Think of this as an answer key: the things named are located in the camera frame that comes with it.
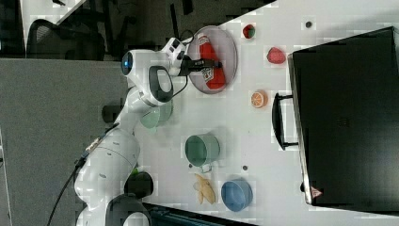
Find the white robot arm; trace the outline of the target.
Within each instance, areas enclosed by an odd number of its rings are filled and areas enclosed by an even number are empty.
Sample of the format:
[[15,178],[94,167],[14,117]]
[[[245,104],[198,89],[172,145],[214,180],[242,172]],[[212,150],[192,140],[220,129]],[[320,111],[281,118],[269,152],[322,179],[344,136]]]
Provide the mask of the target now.
[[171,50],[132,50],[121,61],[129,91],[112,127],[95,139],[79,160],[74,190],[87,207],[76,226],[151,226],[151,215],[140,199],[124,191],[137,163],[140,146],[134,128],[153,107],[174,96],[173,76],[219,69],[218,59],[191,59]]

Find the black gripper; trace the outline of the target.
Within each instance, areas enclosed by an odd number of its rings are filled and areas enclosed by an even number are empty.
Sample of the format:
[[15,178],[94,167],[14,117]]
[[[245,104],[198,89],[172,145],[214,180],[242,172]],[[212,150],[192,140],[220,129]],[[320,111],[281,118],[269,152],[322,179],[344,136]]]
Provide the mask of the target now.
[[222,68],[220,61],[212,59],[196,59],[193,60],[189,56],[184,56],[180,67],[179,76],[188,76],[192,72],[199,72],[202,69]]

